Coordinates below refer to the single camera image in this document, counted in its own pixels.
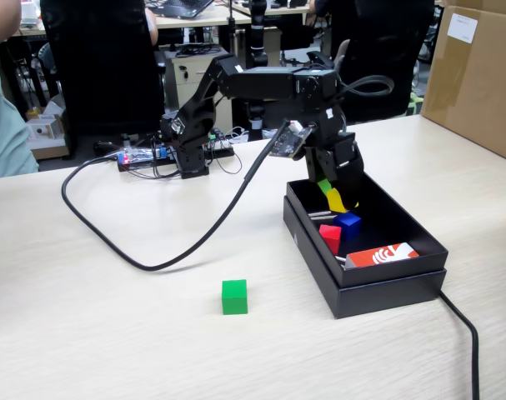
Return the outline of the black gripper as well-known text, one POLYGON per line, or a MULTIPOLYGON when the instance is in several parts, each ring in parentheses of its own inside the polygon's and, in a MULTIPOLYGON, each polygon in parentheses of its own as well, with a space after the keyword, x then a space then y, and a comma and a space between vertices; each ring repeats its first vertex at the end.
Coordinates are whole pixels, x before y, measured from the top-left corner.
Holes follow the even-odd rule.
POLYGON ((363 180, 363 159, 358 153, 353 132, 336 136, 324 148, 307 143, 304 147, 308 180, 319 190, 327 192, 335 187, 346 209, 356 207, 363 180), (336 180, 326 172, 336 172, 336 180))

